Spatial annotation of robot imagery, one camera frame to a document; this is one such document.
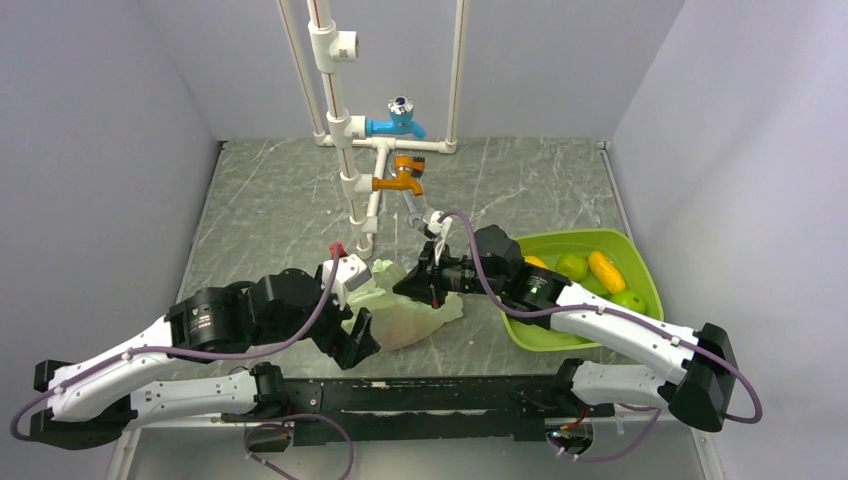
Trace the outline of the light green plastic bag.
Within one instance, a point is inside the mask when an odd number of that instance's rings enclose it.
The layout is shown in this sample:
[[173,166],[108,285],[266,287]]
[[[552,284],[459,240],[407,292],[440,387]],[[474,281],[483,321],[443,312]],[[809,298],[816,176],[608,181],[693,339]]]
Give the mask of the light green plastic bag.
[[355,315],[362,308],[371,313],[371,334],[380,352],[413,345],[463,316],[463,301],[456,293],[449,293],[438,309],[395,294],[392,287],[406,272],[391,260],[375,260],[371,272],[372,278],[349,295],[348,305]]

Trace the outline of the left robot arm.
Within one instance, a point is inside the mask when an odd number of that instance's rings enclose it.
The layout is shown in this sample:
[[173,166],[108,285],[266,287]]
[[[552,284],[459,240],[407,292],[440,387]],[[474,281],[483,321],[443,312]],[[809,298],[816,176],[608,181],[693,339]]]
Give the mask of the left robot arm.
[[35,370],[40,410],[22,439],[65,450],[111,443],[127,430],[203,414],[248,421],[307,411],[268,356],[312,341],[342,369],[378,352],[369,311],[348,294],[370,270],[343,260],[315,273],[290,268],[258,281],[208,287],[133,338],[91,359]]

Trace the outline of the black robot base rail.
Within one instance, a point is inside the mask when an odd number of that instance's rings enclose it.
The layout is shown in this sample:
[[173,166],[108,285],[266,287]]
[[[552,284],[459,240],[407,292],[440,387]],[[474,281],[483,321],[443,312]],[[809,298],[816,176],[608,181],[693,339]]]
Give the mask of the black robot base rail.
[[280,415],[307,413],[293,426],[296,446],[354,441],[509,437],[541,441],[549,427],[614,415],[611,404],[583,406],[552,375],[288,379]]

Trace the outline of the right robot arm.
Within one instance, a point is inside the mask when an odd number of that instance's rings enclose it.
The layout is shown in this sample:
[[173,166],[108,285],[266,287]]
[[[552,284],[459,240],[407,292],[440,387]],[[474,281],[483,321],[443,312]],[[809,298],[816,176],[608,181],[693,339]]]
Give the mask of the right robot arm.
[[629,365],[567,360],[551,388],[557,411],[574,415],[599,404],[665,409],[682,423],[719,432],[738,371],[728,333],[706,323],[677,326],[628,310],[575,281],[525,261],[518,242],[498,226],[475,232],[480,259],[455,258],[428,241],[417,264],[393,287],[434,309],[448,294],[485,294],[521,323],[575,334],[631,359]]

